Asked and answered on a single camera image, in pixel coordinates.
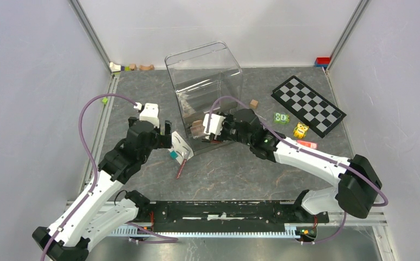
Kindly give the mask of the eyebrow stencil card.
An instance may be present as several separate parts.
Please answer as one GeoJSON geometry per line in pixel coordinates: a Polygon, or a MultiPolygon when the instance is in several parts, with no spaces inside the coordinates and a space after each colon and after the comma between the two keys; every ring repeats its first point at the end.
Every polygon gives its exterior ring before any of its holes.
{"type": "Polygon", "coordinates": [[[181,164],[183,159],[189,160],[194,156],[194,152],[186,140],[179,135],[177,131],[174,131],[172,134],[172,146],[169,149],[169,152],[176,151],[178,153],[178,158],[174,159],[179,164],[181,164]]]}

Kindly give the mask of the red lip gloss tube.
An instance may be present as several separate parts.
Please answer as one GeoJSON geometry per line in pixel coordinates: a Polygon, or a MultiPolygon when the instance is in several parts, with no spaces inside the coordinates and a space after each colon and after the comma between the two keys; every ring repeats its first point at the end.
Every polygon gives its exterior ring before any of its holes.
{"type": "Polygon", "coordinates": [[[179,167],[179,169],[178,169],[177,175],[176,175],[176,179],[179,179],[179,177],[181,176],[181,173],[182,173],[182,171],[183,171],[183,168],[184,168],[184,166],[185,166],[186,162],[187,162],[187,159],[183,159],[183,160],[182,160],[182,162],[181,162],[181,164],[180,164],[180,167],[179,167]]]}

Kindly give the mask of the clear acrylic drawer organizer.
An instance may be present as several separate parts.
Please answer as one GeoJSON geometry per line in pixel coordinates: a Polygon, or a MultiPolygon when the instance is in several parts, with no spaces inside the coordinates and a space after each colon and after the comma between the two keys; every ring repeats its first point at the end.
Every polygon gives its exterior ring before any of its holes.
{"type": "Polygon", "coordinates": [[[165,57],[177,98],[184,131],[194,154],[202,154],[220,147],[204,141],[205,135],[193,138],[190,128],[197,120],[204,120],[215,100],[224,97],[214,113],[234,113],[240,105],[232,98],[241,98],[242,68],[227,44],[214,41],[165,57]]]}

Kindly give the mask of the brown eyeshadow palette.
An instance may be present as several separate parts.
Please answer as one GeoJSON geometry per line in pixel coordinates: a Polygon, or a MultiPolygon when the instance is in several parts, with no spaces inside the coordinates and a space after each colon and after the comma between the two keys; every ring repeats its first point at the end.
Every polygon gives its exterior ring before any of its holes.
{"type": "Polygon", "coordinates": [[[204,135],[204,129],[205,128],[203,126],[203,120],[194,121],[191,124],[191,128],[190,128],[192,137],[195,139],[198,137],[201,137],[202,135],[204,135]]]}

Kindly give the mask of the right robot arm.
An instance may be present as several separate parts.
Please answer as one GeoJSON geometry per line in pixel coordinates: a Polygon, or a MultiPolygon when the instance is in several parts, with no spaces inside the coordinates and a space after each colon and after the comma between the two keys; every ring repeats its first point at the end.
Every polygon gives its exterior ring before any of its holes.
{"type": "Polygon", "coordinates": [[[235,114],[212,114],[206,122],[216,140],[247,145],[260,159],[293,166],[331,185],[327,189],[306,190],[298,196],[293,215],[300,222],[329,210],[342,210],[365,219],[373,207],[387,205],[385,197],[382,203],[377,203],[382,182],[364,156],[356,154],[350,159],[301,145],[266,127],[251,109],[241,109],[235,114]]]}

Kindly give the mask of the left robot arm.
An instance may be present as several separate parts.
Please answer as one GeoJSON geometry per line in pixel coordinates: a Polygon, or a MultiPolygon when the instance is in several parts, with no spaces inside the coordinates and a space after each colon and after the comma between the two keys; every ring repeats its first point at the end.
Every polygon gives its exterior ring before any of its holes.
{"type": "Polygon", "coordinates": [[[152,150],[172,146],[170,121],[165,121],[164,133],[149,121],[135,117],[128,121],[126,137],[105,154],[97,174],[69,209],[49,227],[33,232],[33,239],[43,250],[42,260],[86,260],[89,252],[117,227],[149,217],[149,200],[135,190],[97,216],[106,201],[140,171],[152,150]]]}

